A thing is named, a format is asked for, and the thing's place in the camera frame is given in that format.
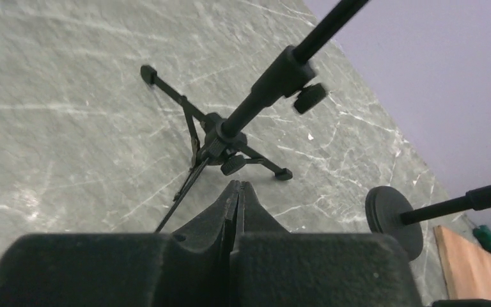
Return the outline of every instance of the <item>wall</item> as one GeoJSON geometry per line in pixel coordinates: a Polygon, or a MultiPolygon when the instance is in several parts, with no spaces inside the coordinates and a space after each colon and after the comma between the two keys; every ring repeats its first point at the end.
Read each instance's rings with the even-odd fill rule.
{"type": "Polygon", "coordinates": [[[452,196],[491,184],[491,1],[372,0],[335,39],[452,196]]]}

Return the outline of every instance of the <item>stand pole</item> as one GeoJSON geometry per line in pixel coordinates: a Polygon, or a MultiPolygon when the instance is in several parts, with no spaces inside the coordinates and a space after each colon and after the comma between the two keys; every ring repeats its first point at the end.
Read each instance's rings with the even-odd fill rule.
{"type": "Polygon", "coordinates": [[[265,107],[301,90],[315,72],[309,59],[369,0],[341,0],[296,47],[287,47],[251,87],[251,93],[222,125],[223,134],[236,136],[265,107]]]}
{"type": "Polygon", "coordinates": [[[465,196],[453,200],[404,212],[400,214],[400,219],[404,225],[410,225],[470,209],[479,211],[488,208],[491,208],[491,185],[468,191],[465,196]]]}

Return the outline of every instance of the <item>microphone stand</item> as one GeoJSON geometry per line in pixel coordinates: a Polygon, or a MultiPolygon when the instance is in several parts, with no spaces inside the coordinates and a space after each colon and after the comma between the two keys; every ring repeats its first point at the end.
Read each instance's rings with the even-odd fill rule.
{"type": "Polygon", "coordinates": [[[140,75],[149,87],[158,87],[183,108],[191,135],[192,159],[189,175],[175,194],[174,204],[158,225],[156,233],[161,231],[208,165],[220,165],[223,174],[228,176],[246,164],[261,164],[271,170],[277,180],[285,181],[293,178],[293,173],[289,169],[279,167],[249,147],[242,129],[264,108],[270,107],[281,97],[289,98],[299,93],[293,105],[299,114],[304,114],[326,97],[327,92],[322,84],[306,86],[316,76],[309,59],[368,1],[341,0],[298,46],[289,45],[283,49],[283,52],[253,84],[250,94],[228,119],[217,113],[202,113],[189,102],[186,96],[179,94],[165,83],[153,67],[143,65],[140,68],[140,75]],[[199,121],[206,132],[203,146],[200,145],[193,119],[199,121]]]}

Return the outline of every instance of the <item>adjustment knob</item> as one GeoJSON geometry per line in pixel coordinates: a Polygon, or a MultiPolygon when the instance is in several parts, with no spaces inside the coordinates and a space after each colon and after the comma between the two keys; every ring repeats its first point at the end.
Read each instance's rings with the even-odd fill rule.
{"type": "Polygon", "coordinates": [[[327,96],[327,90],[322,84],[306,86],[298,94],[297,100],[294,103],[294,108],[298,113],[304,114],[312,107],[315,107],[321,100],[327,96]]]}
{"type": "Polygon", "coordinates": [[[243,155],[234,155],[230,157],[221,166],[221,171],[223,175],[228,176],[236,173],[247,164],[246,158],[243,155]]]}

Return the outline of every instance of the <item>green handle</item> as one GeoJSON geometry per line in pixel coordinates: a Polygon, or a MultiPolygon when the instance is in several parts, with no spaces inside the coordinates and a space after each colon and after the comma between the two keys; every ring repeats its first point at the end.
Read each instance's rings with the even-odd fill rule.
{"type": "Polygon", "coordinates": [[[487,225],[481,225],[473,229],[473,236],[485,251],[491,253],[491,230],[487,225]]]}

